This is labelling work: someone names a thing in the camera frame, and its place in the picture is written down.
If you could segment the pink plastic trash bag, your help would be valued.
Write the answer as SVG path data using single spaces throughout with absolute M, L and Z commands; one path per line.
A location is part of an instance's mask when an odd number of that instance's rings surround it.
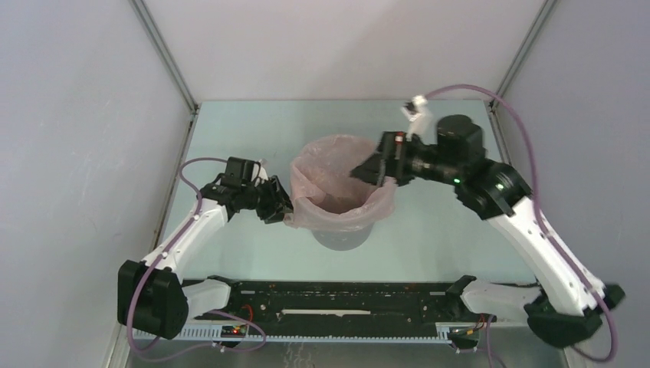
M 284 223 L 322 232 L 355 232 L 389 217 L 395 209 L 397 185 L 382 186 L 350 177 L 376 144 L 361 136 L 330 135 L 314 140 L 289 168 L 293 212 Z

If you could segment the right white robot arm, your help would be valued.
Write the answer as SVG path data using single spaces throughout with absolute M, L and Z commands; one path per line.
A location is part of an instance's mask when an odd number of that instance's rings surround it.
M 469 117 L 443 117 L 436 133 L 436 142 L 427 144 L 417 133 L 386 131 L 350 175 L 371 185 L 392 178 L 404 186 L 420 178 L 452 186 L 464 207 L 511 242 L 537 280 L 534 287 L 516 287 L 465 275 L 447 290 L 448 315 L 524 322 L 556 348 L 591 338 L 604 311 L 624 298 L 623 289 L 601 282 L 553 237 L 550 225 L 535 216 L 531 188 L 512 166 L 487 158 L 483 131 Z

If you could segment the grey round trash bin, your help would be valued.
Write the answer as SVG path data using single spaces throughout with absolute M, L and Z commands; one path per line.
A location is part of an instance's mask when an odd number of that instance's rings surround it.
M 356 231 L 332 232 L 311 230 L 315 240 L 330 250 L 350 251 L 361 246 L 372 233 L 374 223 Z

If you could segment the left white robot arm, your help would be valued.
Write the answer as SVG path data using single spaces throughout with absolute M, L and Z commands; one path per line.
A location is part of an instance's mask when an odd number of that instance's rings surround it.
M 242 299 L 224 281 L 207 278 L 185 286 L 186 271 L 208 240 L 241 211 L 265 224 L 282 222 L 293 206 L 277 176 L 259 161 L 230 157 L 225 170 L 203 187 L 191 184 L 195 204 L 179 226 L 140 261 L 125 261 L 117 276 L 120 324 L 171 340 L 187 320 L 215 311 L 241 313 Z

